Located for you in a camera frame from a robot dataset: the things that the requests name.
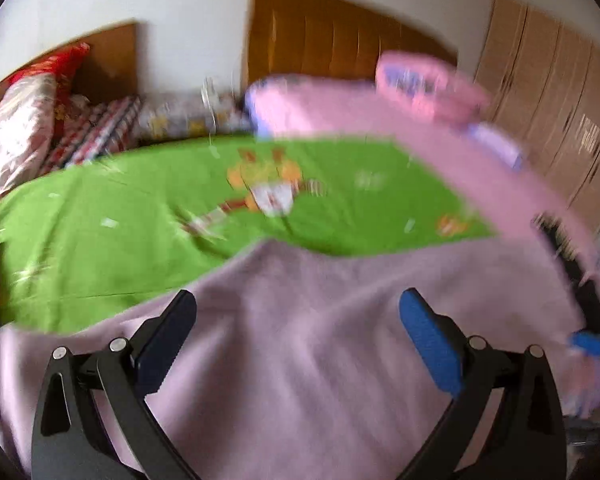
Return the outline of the lilac fleece pants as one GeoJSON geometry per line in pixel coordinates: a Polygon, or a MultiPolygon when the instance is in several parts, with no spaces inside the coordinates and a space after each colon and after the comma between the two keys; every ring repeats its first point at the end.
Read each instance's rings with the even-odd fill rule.
{"type": "Polygon", "coordinates": [[[251,246],[189,284],[197,322],[149,407],[206,479],[392,479],[449,403],[400,322],[410,287],[495,348],[541,346],[567,414],[600,405],[555,258],[484,238],[366,258],[251,246]]]}

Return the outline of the green cartoon blanket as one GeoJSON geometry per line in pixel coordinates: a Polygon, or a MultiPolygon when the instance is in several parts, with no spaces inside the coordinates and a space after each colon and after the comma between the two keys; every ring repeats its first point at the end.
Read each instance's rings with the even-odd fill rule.
{"type": "Polygon", "coordinates": [[[266,238],[376,256],[493,233],[387,139],[140,148],[51,172],[0,201],[0,328],[84,330],[266,238]]]}

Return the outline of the lavender pillow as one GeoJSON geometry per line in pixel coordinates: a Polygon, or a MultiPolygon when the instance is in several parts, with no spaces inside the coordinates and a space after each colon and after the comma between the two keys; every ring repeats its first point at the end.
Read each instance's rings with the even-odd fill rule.
{"type": "Polygon", "coordinates": [[[524,151],[504,131],[488,122],[478,122],[478,124],[468,127],[467,134],[510,170],[521,170],[524,163],[524,151]]]}

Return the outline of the wooden wardrobe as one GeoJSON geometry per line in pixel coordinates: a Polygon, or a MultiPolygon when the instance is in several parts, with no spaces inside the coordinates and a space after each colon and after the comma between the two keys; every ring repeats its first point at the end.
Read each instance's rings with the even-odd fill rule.
{"type": "Polygon", "coordinates": [[[493,0],[475,73],[486,117],[593,232],[600,229],[600,47],[520,0],[493,0]]]}

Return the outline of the red plaid bed sheet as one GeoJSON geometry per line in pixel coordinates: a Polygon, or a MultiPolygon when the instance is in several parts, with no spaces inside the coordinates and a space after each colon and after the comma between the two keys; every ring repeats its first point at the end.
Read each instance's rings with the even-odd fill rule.
{"type": "Polygon", "coordinates": [[[132,148],[141,107],[140,96],[126,96],[84,110],[65,126],[64,136],[50,149],[38,177],[132,148]]]}

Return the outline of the pale pink floral quilt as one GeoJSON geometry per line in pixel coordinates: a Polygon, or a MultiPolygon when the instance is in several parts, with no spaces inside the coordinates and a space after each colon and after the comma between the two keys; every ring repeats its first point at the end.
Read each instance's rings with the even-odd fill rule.
{"type": "Polygon", "coordinates": [[[50,148],[55,127],[56,79],[23,77],[0,102],[0,199],[32,180],[50,148]]]}

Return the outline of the folded pink floral quilt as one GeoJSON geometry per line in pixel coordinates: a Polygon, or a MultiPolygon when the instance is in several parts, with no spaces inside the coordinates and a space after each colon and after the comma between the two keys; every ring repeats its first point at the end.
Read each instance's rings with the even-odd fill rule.
{"type": "Polygon", "coordinates": [[[478,122],[491,97],[453,65],[430,55],[386,51],[376,66],[377,92],[421,122],[478,122]]]}

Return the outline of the nightstand with floral cloth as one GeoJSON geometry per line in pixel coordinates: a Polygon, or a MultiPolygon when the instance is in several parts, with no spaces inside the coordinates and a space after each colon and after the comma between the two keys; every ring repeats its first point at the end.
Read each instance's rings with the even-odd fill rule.
{"type": "Polygon", "coordinates": [[[149,143],[250,129],[249,117],[230,92],[200,88],[144,96],[135,137],[149,143]]]}

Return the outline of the left wooden headboard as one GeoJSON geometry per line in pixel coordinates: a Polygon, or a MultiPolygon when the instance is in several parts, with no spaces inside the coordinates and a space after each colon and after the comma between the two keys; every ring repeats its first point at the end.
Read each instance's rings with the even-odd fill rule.
{"type": "Polygon", "coordinates": [[[0,81],[0,102],[16,73],[42,62],[73,44],[88,44],[90,50],[71,78],[69,94],[82,94],[92,103],[109,102],[138,91],[137,37],[140,23],[127,21],[94,30],[44,52],[0,81]]]}

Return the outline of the wooden headboard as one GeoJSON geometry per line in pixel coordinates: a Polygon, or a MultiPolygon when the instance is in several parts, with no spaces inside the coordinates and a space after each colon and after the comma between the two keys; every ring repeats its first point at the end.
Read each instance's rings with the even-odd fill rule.
{"type": "Polygon", "coordinates": [[[372,80],[386,51],[452,65],[457,53],[415,25],[349,0],[250,0],[242,86],[274,75],[372,80]]]}
{"type": "Polygon", "coordinates": [[[16,73],[42,62],[73,44],[88,44],[90,50],[71,78],[69,94],[82,94],[92,103],[109,102],[138,91],[137,37],[140,23],[127,21],[94,30],[44,52],[0,81],[0,102],[16,73]]]}

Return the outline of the red embroidered pillow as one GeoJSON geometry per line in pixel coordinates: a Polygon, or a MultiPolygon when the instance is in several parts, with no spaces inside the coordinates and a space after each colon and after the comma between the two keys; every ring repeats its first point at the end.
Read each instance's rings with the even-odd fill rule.
{"type": "Polygon", "coordinates": [[[56,81],[56,98],[54,107],[54,135],[53,143],[57,143],[65,132],[65,120],[69,111],[71,88],[74,76],[83,61],[91,51],[87,42],[69,44],[41,61],[30,64],[22,70],[18,70],[8,78],[9,84],[18,80],[36,75],[51,74],[56,81]]]}

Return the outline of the pink bed quilt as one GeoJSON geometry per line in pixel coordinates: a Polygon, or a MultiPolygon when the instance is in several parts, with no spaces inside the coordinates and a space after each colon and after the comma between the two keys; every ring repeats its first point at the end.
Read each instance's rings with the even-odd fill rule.
{"type": "Polygon", "coordinates": [[[585,269],[600,274],[594,236],[528,165],[513,170],[466,132],[411,118],[368,81],[268,78],[248,88],[245,106],[257,132],[269,138],[392,139],[468,198],[505,235],[530,236],[532,220],[539,214],[558,219],[585,269]]]}

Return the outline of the right wooden headboard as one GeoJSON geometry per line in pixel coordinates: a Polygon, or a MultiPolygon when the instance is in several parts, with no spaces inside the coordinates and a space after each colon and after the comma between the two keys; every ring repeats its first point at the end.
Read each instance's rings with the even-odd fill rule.
{"type": "Polygon", "coordinates": [[[250,0],[242,86],[274,75],[372,80],[386,51],[452,65],[457,53],[415,25],[349,0],[250,0]]]}

